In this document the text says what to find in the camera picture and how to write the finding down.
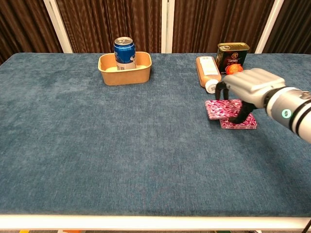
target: tan paper bowl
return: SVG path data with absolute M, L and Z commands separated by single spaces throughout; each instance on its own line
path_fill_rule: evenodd
M 145 83 L 149 80 L 151 64 L 149 53 L 136 52 L 135 69 L 117 70 L 115 54 L 108 53 L 99 58 L 98 70 L 107 85 Z

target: white table edge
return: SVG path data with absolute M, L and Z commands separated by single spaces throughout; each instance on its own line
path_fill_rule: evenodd
M 0 215 L 0 230 L 299 231 L 309 220 L 308 217 Z

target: blue can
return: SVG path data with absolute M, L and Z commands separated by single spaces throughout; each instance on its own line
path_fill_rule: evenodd
M 136 68 L 135 44 L 131 38 L 115 39 L 114 52 L 118 70 Z

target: brown curtain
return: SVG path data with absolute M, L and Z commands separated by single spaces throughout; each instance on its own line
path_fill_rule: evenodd
M 0 64 L 17 52 L 63 52 L 42 0 L 0 0 Z
M 161 0 L 57 0 L 74 52 L 112 52 L 120 36 L 161 52 Z
M 285 0 L 263 52 L 311 54 L 311 1 Z
M 173 52 L 216 52 L 245 42 L 256 50 L 273 0 L 175 0 Z

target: bottle cap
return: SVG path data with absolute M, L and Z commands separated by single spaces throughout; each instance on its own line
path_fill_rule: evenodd
M 214 94 L 215 93 L 215 88 L 216 88 L 216 84 L 218 83 L 218 81 L 216 79 L 211 79 L 208 80 L 205 83 L 205 90 L 210 93 L 210 94 Z

